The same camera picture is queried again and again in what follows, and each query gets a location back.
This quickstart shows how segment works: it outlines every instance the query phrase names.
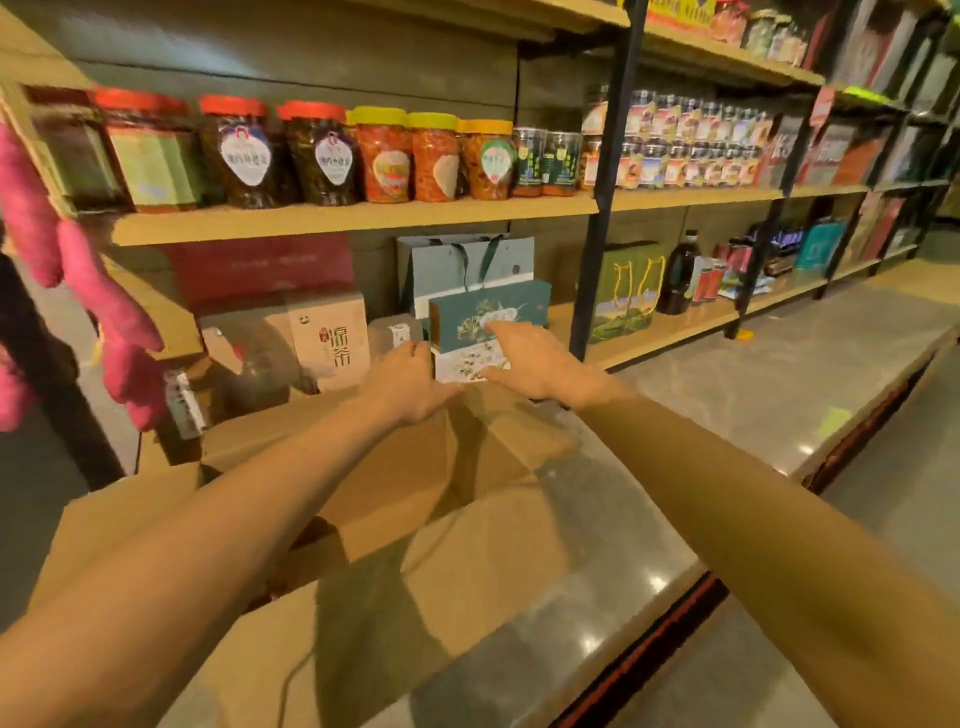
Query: person's left hand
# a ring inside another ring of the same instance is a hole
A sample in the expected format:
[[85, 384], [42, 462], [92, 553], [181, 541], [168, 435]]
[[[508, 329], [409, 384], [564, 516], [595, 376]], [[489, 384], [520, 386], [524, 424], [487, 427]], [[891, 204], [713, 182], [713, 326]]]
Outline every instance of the person's left hand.
[[415, 425], [463, 390], [463, 384], [441, 384], [433, 378], [429, 344], [405, 341], [373, 362], [360, 395], [391, 425]]

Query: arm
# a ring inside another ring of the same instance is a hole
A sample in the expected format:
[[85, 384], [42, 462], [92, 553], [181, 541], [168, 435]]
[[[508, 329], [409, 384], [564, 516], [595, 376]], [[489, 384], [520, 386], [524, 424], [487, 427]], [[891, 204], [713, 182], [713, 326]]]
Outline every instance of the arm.
[[0, 725], [155, 725], [344, 475], [458, 392], [426, 345], [394, 350], [360, 395], [100, 559], [0, 637]]
[[840, 725], [955, 724], [960, 617], [935, 587], [800, 484], [581, 364], [549, 332], [490, 326], [512, 369], [485, 376], [569, 404]]

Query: yellow lid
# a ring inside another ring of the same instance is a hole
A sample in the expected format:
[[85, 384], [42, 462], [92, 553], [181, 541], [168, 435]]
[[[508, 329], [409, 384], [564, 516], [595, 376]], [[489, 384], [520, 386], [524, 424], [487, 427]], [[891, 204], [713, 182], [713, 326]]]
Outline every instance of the yellow lid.
[[407, 112], [389, 107], [357, 107], [353, 110], [353, 123], [402, 127], [406, 126]]
[[407, 126], [411, 129], [450, 129], [455, 132], [458, 121], [452, 113], [414, 111], [407, 114]]
[[496, 133], [510, 136], [514, 132], [514, 122], [500, 119], [473, 119], [469, 133]]

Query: person's right hand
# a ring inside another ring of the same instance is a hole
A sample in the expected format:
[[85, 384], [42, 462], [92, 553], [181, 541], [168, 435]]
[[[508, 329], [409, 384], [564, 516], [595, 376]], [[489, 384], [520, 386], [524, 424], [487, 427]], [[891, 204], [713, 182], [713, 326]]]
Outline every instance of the person's right hand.
[[582, 409], [625, 392], [616, 379], [579, 361], [543, 327], [492, 321], [487, 329], [499, 340], [510, 369], [487, 367], [480, 375], [524, 397]]

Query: dark bottle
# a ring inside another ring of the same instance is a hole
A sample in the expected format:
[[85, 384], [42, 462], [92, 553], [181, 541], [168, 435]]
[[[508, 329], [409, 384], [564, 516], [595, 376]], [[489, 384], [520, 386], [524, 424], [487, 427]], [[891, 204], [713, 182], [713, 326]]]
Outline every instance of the dark bottle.
[[667, 316], [679, 316], [686, 312], [697, 287], [696, 281], [691, 280], [699, 255], [697, 231], [686, 231], [684, 239], [673, 249], [670, 259], [667, 260], [657, 311]]

